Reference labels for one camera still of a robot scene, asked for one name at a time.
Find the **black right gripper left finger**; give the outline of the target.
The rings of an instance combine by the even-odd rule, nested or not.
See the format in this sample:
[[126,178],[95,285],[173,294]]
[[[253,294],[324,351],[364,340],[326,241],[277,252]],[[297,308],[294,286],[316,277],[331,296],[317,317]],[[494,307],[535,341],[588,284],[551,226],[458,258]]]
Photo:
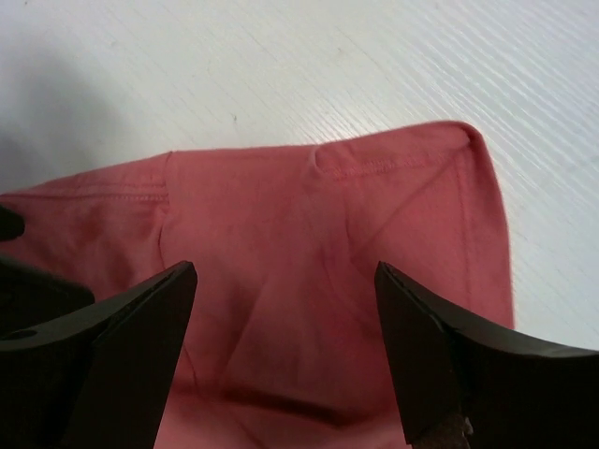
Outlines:
[[1,333],[5,448],[151,448],[197,286],[189,262],[90,306]]

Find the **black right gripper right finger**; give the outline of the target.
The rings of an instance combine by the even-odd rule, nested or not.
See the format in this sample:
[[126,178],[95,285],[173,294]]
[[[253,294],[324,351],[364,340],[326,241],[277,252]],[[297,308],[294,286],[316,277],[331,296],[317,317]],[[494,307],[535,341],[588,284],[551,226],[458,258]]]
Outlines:
[[497,325],[387,263],[375,273],[404,438],[415,448],[594,448],[598,354]]

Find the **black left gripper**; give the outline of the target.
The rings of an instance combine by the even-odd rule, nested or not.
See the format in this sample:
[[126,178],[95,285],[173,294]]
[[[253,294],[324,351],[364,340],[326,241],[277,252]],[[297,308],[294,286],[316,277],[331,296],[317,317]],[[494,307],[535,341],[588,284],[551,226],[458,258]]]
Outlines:
[[94,303],[85,286],[1,255],[1,333],[10,335]]

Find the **pink red t-shirt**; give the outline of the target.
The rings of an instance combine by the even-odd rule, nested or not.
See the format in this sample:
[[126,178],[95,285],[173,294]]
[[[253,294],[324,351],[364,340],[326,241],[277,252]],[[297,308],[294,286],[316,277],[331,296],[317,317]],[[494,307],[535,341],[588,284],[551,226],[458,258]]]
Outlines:
[[99,299],[195,265],[160,448],[403,448],[379,262],[513,323],[502,197],[484,140],[465,123],[170,152],[1,201],[26,222],[2,252]]

